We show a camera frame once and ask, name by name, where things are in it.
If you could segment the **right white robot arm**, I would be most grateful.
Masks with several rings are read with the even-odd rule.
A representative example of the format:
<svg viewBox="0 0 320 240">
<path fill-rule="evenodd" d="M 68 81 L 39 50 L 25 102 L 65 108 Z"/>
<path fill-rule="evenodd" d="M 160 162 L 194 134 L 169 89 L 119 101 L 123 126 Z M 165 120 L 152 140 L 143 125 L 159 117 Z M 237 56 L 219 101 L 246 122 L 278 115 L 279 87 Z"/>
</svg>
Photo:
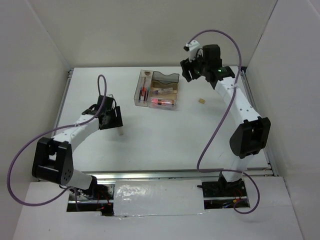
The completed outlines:
<svg viewBox="0 0 320 240">
<path fill-rule="evenodd" d="M 235 130 L 229 145 L 235 160 L 229 171 L 219 175 L 218 190 L 230 196 L 241 181 L 243 172 L 255 155 L 266 147 L 271 122 L 252 107 L 236 83 L 236 74 L 222 65 L 221 50 L 217 44 L 201 46 L 196 40 L 187 43 L 184 50 L 189 57 L 180 62 L 182 75 L 188 81 L 204 77 L 222 97 L 235 121 Z"/>
</svg>

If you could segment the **red gel pen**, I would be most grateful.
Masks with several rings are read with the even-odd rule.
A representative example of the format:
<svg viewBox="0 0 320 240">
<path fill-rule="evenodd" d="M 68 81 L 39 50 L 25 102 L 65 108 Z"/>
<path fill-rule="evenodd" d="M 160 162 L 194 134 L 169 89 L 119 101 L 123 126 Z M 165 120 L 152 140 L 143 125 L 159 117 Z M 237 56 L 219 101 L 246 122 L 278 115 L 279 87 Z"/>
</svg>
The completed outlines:
<svg viewBox="0 0 320 240">
<path fill-rule="evenodd" d="M 143 78 L 142 92 L 141 95 L 144 96 L 146 92 L 146 77 Z"/>
</svg>

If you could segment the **small tan eraser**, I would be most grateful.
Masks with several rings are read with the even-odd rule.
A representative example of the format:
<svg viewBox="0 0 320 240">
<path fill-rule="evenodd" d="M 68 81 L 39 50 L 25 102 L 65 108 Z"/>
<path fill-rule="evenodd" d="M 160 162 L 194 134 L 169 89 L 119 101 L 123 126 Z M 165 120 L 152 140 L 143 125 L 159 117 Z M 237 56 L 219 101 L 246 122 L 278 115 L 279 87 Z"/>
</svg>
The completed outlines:
<svg viewBox="0 0 320 240">
<path fill-rule="evenodd" d="M 198 102 L 201 103 L 201 104 L 204 104 L 206 101 L 205 101 L 204 99 L 200 98 L 200 99 L 198 100 Z"/>
</svg>

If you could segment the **red pen clear cap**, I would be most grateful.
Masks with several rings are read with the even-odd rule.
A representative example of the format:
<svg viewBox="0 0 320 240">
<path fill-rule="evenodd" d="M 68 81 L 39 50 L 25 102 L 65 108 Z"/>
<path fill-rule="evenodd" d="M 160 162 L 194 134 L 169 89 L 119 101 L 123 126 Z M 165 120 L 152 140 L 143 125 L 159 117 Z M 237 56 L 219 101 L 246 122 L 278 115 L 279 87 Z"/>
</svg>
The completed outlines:
<svg viewBox="0 0 320 240">
<path fill-rule="evenodd" d="M 146 87 L 143 88 L 143 102 L 145 103 L 147 100 L 148 89 Z"/>
</svg>

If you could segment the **dark blue pen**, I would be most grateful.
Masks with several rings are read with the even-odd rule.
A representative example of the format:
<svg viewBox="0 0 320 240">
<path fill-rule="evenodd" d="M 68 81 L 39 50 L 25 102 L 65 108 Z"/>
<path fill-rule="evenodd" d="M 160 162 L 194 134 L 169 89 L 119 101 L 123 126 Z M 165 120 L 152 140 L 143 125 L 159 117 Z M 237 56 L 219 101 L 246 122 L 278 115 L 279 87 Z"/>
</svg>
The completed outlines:
<svg viewBox="0 0 320 240">
<path fill-rule="evenodd" d="M 139 94 L 138 94 L 138 102 L 141 101 L 142 93 L 143 93 L 143 87 L 140 87 Z"/>
</svg>

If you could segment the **pink capped crayon bottle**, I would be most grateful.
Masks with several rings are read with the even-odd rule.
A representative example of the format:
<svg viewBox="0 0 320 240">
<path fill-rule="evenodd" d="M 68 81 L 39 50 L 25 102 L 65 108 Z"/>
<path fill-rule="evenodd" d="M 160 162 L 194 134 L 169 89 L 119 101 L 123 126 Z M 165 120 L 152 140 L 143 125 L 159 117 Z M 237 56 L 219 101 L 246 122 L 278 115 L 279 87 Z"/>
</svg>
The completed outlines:
<svg viewBox="0 0 320 240">
<path fill-rule="evenodd" d="M 174 106 L 175 101 L 172 99 L 160 99 L 160 98 L 153 98 L 151 100 L 153 104 L 160 105 L 160 106 Z"/>
</svg>

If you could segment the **small blue capped bottle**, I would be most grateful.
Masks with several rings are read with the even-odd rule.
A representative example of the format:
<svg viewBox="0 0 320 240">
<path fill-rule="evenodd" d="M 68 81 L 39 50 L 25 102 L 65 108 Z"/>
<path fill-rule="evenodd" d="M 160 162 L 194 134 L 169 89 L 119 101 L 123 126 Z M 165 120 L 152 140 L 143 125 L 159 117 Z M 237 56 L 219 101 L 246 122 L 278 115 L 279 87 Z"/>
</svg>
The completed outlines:
<svg viewBox="0 0 320 240">
<path fill-rule="evenodd" d="M 167 95 L 174 93 L 174 89 L 172 87 L 169 88 L 160 88 L 158 90 L 155 90 L 154 93 L 156 95 Z"/>
</svg>

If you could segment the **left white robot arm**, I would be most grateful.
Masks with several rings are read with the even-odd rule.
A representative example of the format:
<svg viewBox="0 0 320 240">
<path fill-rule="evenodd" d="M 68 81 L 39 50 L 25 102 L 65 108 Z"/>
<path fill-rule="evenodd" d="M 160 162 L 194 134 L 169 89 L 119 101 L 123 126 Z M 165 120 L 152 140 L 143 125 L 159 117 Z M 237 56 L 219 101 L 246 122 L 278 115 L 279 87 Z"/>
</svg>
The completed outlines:
<svg viewBox="0 0 320 240">
<path fill-rule="evenodd" d="M 97 197 L 97 178 L 74 168 L 73 153 L 87 137 L 97 131 L 121 128 L 121 108 L 112 94 L 100 95 L 80 118 L 59 134 L 42 137 L 36 144 L 31 174 L 33 177 L 57 185 L 76 188 L 88 200 Z"/>
</svg>

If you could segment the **white eraser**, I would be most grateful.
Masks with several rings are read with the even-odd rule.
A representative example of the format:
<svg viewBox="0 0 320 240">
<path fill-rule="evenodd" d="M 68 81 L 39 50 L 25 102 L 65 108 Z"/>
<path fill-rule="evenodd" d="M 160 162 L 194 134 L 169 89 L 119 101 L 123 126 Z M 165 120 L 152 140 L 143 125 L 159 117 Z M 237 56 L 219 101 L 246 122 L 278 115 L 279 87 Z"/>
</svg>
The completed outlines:
<svg viewBox="0 0 320 240">
<path fill-rule="evenodd" d="M 122 136 L 124 134 L 124 128 L 121 126 L 121 127 L 118 127 L 117 128 L 117 132 L 118 132 L 118 135 L 119 136 Z"/>
</svg>

